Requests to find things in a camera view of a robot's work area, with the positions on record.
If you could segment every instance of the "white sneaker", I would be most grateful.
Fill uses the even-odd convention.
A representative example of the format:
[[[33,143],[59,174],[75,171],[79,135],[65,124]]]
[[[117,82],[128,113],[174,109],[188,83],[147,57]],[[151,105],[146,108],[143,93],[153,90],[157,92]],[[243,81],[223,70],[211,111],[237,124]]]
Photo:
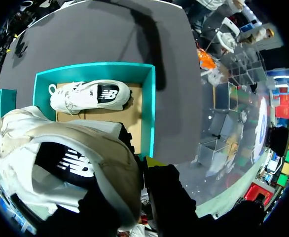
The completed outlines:
[[[93,128],[97,122],[79,123],[49,121],[35,106],[13,110],[0,118],[3,178],[26,204],[48,208],[55,204],[78,212],[78,201],[87,190],[63,181],[38,162],[39,159],[49,165],[54,158],[39,157],[44,143],[68,147],[81,156],[68,163],[71,156],[63,157],[57,163],[58,170],[71,175],[84,172],[83,178],[95,175],[105,199],[117,211],[121,227],[130,229],[139,218],[142,182],[133,154],[117,138],[117,125],[121,124],[109,122],[110,135]]]
[[[129,87],[116,80],[73,82],[59,89],[49,86],[50,106],[60,112],[78,114],[81,110],[104,108],[123,110],[130,98]]]

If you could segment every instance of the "floor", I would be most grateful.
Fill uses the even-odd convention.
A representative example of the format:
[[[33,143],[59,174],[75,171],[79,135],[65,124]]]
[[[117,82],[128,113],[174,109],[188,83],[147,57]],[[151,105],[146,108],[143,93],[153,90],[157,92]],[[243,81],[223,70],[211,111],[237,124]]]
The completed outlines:
[[[224,14],[226,14],[225,9],[213,13],[205,22],[203,30],[219,27],[225,17]],[[207,38],[211,39],[213,33],[207,34]],[[207,46],[205,38],[196,37],[196,34],[194,36],[199,40],[201,47]],[[244,48],[237,47],[235,54],[241,53],[243,50]],[[233,57],[233,54],[228,54],[220,61],[224,65],[229,65]],[[256,94],[253,94],[249,86],[236,89],[229,88],[225,83],[214,88],[208,83],[206,76],[202,78],[202,92],[202,129],[200,143],[196,146],[195,160],[176,165],[180,171],[180,180],[184,188],[196,200],[197,206],[202,205],[204,208],[204,212],[197,211],[199,215],[211,213],[214,211],[212,208],[219,211],[219,207],[215,208],[217,205],[231,206],[227,200],[225,201],[226,195],[234,196],[235,198],[231,200],[236,201],[242,192],[247,190],[252,180],[249,181],[250,179],[245,177],[255,177],[260,163],[266,157],[262,137],[265,137],[267,125],[270,122],[269,91],[264,83],[259,82]],[[242,121],[241,114],[246,114],[245,122]],[[228,136],[220,136],[218,139],[213,134],[214,124],[218,123],[218,120],[215,121],[215,119],[226,115],[231,119],[230,123],[233,124],[233,129],[229,131]],[[221,156],[218,156],[217,152],[209,152],[208,148],[216,151],[216,146],[223,147],[218,152],[221,153]],[[220,204],[213,206],[214,201],[219,200]]]

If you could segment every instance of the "gray table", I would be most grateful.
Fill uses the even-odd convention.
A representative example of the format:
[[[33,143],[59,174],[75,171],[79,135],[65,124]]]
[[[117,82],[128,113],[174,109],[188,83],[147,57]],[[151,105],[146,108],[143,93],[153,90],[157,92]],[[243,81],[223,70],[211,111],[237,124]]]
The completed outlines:
[[[184,11],[151,0],[112,2],[126,7],[82,2],[27,29],[10,47],[0,88],[16,89],[16,106],[21,108],[32,104],[38,72],[89,62],[151,63],[157,72],[154,158],[165,163],[193,160],[202,94],[196,46]],[[15,50],[25,46],[21,57],[16,56]]]

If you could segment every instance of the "new balance logo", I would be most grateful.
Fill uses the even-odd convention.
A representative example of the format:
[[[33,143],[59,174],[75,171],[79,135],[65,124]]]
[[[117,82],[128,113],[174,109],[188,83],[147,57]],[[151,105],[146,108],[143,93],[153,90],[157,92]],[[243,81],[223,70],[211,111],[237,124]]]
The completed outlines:
[[[71,173],[86,178],[94,176],[93,165],[88,158],[71,149],[68,149],[68,153],[65,154],[57,167],[63,170],[69,168]]]
[[[115,99],[118,91],[117,90],[103,90],[99,99]]]

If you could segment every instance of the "shoe box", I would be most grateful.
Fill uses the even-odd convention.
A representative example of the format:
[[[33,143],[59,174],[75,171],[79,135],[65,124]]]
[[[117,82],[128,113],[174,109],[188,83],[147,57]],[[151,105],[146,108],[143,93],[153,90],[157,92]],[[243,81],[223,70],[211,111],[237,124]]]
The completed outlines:
[[[57,88],[66,83],[57,84]],[[107,109],[83,110],[77,115],[69,115],[62,112],[56,112],[56,121],[67,122],[77,119],[99,120],[121,122],[129,133],[132,134],[131,145],[135,147],[135,153],[141,152],[141,125],[142,125],[142,87],[137,83],[126,83],[131,93],[131,98],[122,111]]]

